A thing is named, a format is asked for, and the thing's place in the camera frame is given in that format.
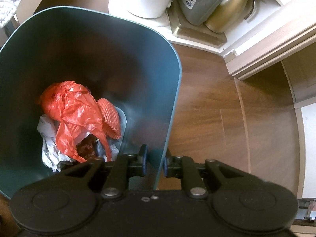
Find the food wrapper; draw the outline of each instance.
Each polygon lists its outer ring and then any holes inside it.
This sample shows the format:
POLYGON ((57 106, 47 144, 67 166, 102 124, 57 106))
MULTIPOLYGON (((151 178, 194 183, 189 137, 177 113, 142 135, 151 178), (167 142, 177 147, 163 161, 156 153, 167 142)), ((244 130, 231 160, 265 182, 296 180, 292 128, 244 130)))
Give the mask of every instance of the food wrapper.
POLYGON ((47 115, 39 118, 37 130, 43 138, 42 161, 53 172, 60 172, 62 164, 72 165, 74 159, 62 154, 56 146, 56 127, 47 115))

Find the red plastic bag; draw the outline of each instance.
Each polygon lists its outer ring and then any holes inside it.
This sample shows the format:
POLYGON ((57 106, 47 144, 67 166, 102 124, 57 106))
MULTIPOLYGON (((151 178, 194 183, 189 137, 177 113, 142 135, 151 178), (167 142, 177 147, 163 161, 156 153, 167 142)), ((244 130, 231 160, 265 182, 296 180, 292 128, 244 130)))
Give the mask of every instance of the red plastic bag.
POLYGON ((105 148, 107 161, 112 154, 103 131, 102 113, 89 90, 74 81, 52 84, 41 95, 40 103, 45 114, 60 121, 56 135, 57 148, 78 162, 86 160, 78 155, 74 140, 90 132, 105 148))

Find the orange plastic bag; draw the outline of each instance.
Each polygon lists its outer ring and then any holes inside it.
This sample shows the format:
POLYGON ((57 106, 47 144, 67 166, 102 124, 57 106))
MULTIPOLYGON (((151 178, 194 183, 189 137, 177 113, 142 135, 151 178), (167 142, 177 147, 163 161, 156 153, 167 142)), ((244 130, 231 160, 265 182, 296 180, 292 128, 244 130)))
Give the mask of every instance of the orange plastic bag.
POLYGON ((98 106, 103 115, 103 132, 113 139, 121 138, 119 114, 113 104, 107 99, 101 98, 98 100, 98 106))
POLYGON ((78 155, 74 140, 82 133, 90 132, 100 140, 107 161, 111 161, 111 150, 102 130, 103 115, 87 88, 74 81, 52 84, 41 95, 40 103, 45 114, 60 121, 56 145, 63 154, 85 162, 78 155))

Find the white wall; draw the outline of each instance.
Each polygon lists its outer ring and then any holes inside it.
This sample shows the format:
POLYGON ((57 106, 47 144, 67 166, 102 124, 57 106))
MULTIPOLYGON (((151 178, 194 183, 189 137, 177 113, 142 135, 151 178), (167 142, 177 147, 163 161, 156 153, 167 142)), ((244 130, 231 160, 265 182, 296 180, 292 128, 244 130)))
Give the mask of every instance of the white wall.
POLYGON ((301 110, 306 153, 303 198, 316 198, 316 103, 301 110))

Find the metal screw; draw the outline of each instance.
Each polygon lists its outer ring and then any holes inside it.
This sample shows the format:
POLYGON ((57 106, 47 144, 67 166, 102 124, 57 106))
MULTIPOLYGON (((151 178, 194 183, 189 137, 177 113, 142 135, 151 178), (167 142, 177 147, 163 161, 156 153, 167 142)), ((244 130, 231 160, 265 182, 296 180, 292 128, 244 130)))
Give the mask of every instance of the metal screw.
POLYGON ((148 197, 142 197, 141 200, 144 201, 144 202, 148 202, 148 201, 150 201, 150 198, 148 198, 148 197))
POLYGON ((206 194, 206 190, 204 188, 201 188, 201 187, 194 187, 190 190, 190 193, 193 196, 202 196, 202 195, 206 194))
POLYGON ((107 197, 116 197, 120 194, 120 191, 119 189, 116 189, 116 188, 113 188, 113 187, 110 187, 110 188, 106 188, 104 191, 103 191, 103 194, 107 197))

